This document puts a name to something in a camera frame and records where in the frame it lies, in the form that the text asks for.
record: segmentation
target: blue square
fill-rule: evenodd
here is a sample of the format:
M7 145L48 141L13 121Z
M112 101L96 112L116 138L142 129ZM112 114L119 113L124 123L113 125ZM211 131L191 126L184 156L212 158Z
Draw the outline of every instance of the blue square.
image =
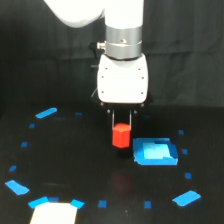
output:
M21 147L27 147L27 144L28 144L27 142L23 142Z
M151 208L151 201L145 201L145 208L147 209Z
M35 124L30 124L30 128L34 128L35 127Z
M143 143L143 150L145 159L171 158L166 144Z
M185 178L186 179L191 179L191 173L185 173Z
M184 155L188 154L187 149L182 149L182 152L183 152Z
M16 170L16 166L11 166L11 168L9 169L10 172L13 172Z
M99 204L98 204L98 207L99 208L106 208L107 207L107 202L106 201L99 201Z
M55 197L51 197L51 198L48 198L49 202L58 202L58 198L55 198Z
M78 208L78 209L82 208L82 206L83 206L84 204L85 204L84 202L77 201L77 200L73 200L73 201L71 202L71 205L74 206L74 207L76 207L76 208Z
M184 135L184 131L183 130L179 130L179 134L180 135Z

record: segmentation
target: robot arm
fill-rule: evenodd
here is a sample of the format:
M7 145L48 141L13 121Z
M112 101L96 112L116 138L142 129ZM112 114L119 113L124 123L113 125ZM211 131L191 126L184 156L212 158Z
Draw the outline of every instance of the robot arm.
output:
M148 67L142 54L144 0L44 0L66 25L84 27L105 17L106 40L97 43L105 51L98 66L97 94L107 106L114 128L114 107L144 106L148 93ZM132 109L130 109L130 127Z
M104 0L44 0L64 24L80 28L104 17Z

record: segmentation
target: blue tape marker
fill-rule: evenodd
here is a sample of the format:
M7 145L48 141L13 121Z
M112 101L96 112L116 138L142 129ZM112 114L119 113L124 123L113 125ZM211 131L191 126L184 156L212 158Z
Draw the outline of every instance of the blue tape marker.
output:
M184 135L184 131L183 130L179 130L179 134L180 135Z
M22 194L26 194L29 189L18 184L16 181L11 180L7 183L5 183L6 186L8 186L13 192L15 192L17 195L22 195Z
M10 172L13 172L16 170L16 166L11 166L11 168L9 169Z
M188 154L187 149L182 149L182 152L183 152L184 155L187 155Z
M177 148L174 144L171 144L170 141L155 141L155 144L167 144L170 151L170 156L173 158L178 158Z
M150 209L151 208L151 201L145 201L145 206L146 209Z
M21 147L27 147L28 142L23 142Z
M191 179L191 173L185 173L186 179Z
M77 200L73 200L71 202L71 205L73 205L74 207L77 207L78 209L82 208L82 206L84 205L85 203L81 202L81 201L77 201Z
M48 198L49 202L58 202L58 198L55 198L55 197L51 197L51 198Z
M99 201L99 204L98 204L98 207L99 208L106 208L107 207L107 202L106 201Z
M39 114L36 115L37 118L41 119L41 118L44 118L44 117L47 117L53 113L57 112L57 109L56 108L51 108L49 110L46 110L44 112L41 112Z
M185 206L199 198L201 198L201 195L197 194L194 191L188 191L187 193L174 198L172 201L176 202L179 206Z
M178 159L138 159L136 162L142 166L176 166Z
M38 205L42 205L46 202L49 202L48 198L47 197L43 197L43 198L39 198L35 201L31 201L28 203L28 205L30 206L30 208L34 209L36 208Z
M30 128L34 128L35 127L35 124L30 124Z
M164 151L163 156L161 156L161 154L158 154L159 155L158 158L155 158L155 157L153 157L153 159L149 157L145 158L144 145L145 146L151 145L152 146L151 148L153 149L155 147L155 150L156 150L156 147L157 147L155 144L156 142L161 142L163 147L164 147L164 143L171 146L171 150L173 149L174 154L176 153L175 156L178 156L177 151L175 152L176 147L172 148L172 144L170 143L169 138L143 138L143 139L138 138L138 139L133 139L134 161L140 165L177 165L178 159L171 157L169 153L167 154L165 148L164 148L165 151L163 150Z
M169 150L170 150L170 156L173 158L178 158L177 148L173 144L168 144Z

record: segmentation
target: black background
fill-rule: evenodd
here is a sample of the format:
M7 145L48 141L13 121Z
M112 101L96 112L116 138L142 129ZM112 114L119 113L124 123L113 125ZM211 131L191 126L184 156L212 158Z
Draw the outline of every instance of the black background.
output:
M41 0L0 4L2 100L90 102L96 74L90 71L95 61L88 46L105 40L104 19L73 29ZM220 0L145 1L142 52L155 104L224 105L223 5Z
M104 19L72 29L42 0L0 0L0 223L28 224L28 202L43 196L85 202L77 224L223 223L224 110L214 108L224 105L223 12L220 0L145 1L155 102L142 109L134 137L168 137L179 154L178 166L148 167L111 145L106 114L90 99L96 62L88 46L105 40ZM49 107L58 112L35 118ZM5 186L12 179L30 192L15 195ZM188 190L201 199L184 208L172 202Z

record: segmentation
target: red cube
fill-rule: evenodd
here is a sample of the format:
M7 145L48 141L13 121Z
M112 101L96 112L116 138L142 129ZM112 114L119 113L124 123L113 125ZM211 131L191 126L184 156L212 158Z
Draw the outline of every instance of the red cube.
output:
M116 124L113 129L113 145L118 148L130 146L131 127L129 124Z

